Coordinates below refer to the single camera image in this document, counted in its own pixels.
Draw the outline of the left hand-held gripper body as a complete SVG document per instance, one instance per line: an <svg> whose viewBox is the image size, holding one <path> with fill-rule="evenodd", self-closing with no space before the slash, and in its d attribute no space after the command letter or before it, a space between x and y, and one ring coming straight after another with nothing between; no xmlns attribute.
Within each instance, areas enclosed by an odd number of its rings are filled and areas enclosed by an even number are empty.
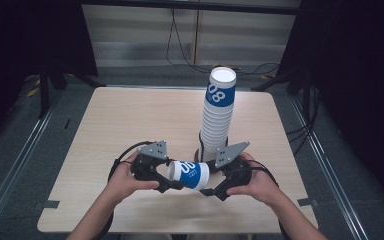
<svg viewBox="0 0 384 240"><path fill-rule="evenodd" d="M166 141L157 141L137 149L131 171L134 177L140 181L165 182L166 178L161 175L157 167L168 162Z"/></svg>

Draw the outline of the person's left hand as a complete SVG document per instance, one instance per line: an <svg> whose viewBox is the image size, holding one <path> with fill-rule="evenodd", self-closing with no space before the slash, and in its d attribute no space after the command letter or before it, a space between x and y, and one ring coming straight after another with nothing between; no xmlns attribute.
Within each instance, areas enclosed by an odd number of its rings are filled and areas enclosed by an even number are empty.
<svg viewBox="0 0 384 240"><path fill-rule="evenodd" d="M133 153L122 161L110 178L106 189L109 191L109 198L112 203L121 203L137 190L153 190L159 186L158 181L137 180L131 173L130 167L137 156L137 153Z"/></svg>

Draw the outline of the stack of nested cups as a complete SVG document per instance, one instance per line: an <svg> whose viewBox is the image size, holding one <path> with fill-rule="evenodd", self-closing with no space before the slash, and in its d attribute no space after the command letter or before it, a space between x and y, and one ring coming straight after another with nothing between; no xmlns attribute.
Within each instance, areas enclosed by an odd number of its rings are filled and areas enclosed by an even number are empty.
<svg viewBox="0 0 384 240"><path fill-rule="evenodd" d="M204 143L202 160L215 158L216 150L227 145L233 115L236 73L227 67L214 68L204 96L201 139Z"/></svg>

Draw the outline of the person's right hand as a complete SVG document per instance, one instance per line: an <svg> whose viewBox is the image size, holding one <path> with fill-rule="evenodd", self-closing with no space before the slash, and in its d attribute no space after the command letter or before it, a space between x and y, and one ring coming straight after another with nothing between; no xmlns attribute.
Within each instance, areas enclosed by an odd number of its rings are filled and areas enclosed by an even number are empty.
<svg viewBox="0 0 384 240"><path fill-rule="evenodd" d="M227 194L230 196L248 195L269 207L274 207L281 196L279 187L273 182L269 174L262 170L263 165L249 153L242 152L240 156L256 169L252 171L250 182L247 185L232 187L227 190Z"/></svg>

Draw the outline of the black metal stand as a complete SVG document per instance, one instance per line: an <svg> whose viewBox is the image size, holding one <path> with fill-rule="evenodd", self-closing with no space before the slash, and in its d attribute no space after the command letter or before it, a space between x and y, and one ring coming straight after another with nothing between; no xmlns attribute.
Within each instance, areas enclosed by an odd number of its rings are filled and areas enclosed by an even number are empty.
<svg viewBox="0 0 384 240"><path fill-rule="evenodd" d="M266 82L262 85L252 87L251 90L253 92L264 92L276 84L283 84L286 82L290 82L293 80L294 77L296 77L298 75L299 75L299 70L289 71L287 73L284 73L284 74L281 74L281 75L276 76L274 78L271 78L268 82Z"/></svg>
<svg viewBox="0 0 384 240"><path fill-rule="evenodd" d="M53 87L56 90L65 90L68 83L65 79L65 74L72 74L74 77L80 81L86 83L87 85L98 88L105 87L104 83L92 80L86 74L81 73L79 70L75 69L73 66L70 66L61 61L48 60L44 61L40 67L40 100L41 108L39 118L42 119L45 114L50 110L50 94L49 94L49 83L52 83Z"/></svg>

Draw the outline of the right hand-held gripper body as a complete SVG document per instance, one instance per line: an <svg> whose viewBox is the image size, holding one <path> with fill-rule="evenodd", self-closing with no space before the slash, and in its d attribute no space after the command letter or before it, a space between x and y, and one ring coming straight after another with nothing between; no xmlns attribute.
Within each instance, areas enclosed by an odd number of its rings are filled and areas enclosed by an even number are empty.
<svg viewBox="0 0 384 240"><path fill-rule="evenodd" d="M240 154L249 144L249 141L245 141L217 149L215 165L225 176L217 187L227 187L228 190L231 187L248 184L251 178L250 166Z"/></svg>

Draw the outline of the blue white paper cup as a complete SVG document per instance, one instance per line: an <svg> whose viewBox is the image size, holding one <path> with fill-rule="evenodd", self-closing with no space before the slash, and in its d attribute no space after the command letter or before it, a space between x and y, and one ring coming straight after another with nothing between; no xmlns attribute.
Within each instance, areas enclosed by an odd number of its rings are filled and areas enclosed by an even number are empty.
<svg viewBox="0 0 384 240"><path fill-rule="evenodd" d="M172 161L167 174L171 181L180 182L189 189L202 190L209 181L210 170L206 163Z"/></svg>

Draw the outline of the dark curtain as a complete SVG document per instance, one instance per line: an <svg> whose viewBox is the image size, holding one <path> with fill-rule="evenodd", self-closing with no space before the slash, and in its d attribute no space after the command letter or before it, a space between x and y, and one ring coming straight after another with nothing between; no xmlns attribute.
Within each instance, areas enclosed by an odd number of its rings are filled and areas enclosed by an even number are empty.
<svg viewBox="0 0 384 240"><path fill-rule="evenodd" d="M24 79L45 65L97 74L81 1L0 0L0 126Z"/></svg>
<svg viewBox="0 0 384 240"><path fill-rule="evenodd" d="M384 189L384 0L301 0L279 71L311 80Z"/></svg>

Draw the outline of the metal floor rail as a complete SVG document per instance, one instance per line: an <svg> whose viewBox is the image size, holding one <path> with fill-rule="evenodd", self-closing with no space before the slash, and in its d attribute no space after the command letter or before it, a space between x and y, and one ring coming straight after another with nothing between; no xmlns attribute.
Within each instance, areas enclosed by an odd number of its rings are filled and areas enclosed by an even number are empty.
<svg viewBox="0 0 384 240"><path fill-rule="evenodd" d="M310 129L310 123L304 117L303 107L300 101L296 97L291 97L291 103L305 133L306 141L312 148L312 151L320 165L320 168L354 240L369 240L367 233L363 228L362 222L360 221L355 208L352 206L347 194L345 193L345 190L340 183L339 178L336 175L336 172L333 169L317 134Z"/></svg>
<svg viewBox="0 0 384 240"><path fill-rule="evenodd" d="M59 92L52 100L49 109L46 110L43 116L36 121L36 124L29 135L29 138L26 140L9 172L5 176L3 182L0 184L0 214L4 209L14 187L16 186L22 171L26 167L33 151L35 150L44 131L46 130L48 123L54 114L55 108L60 102L61 97L62 93Z"/></svg>

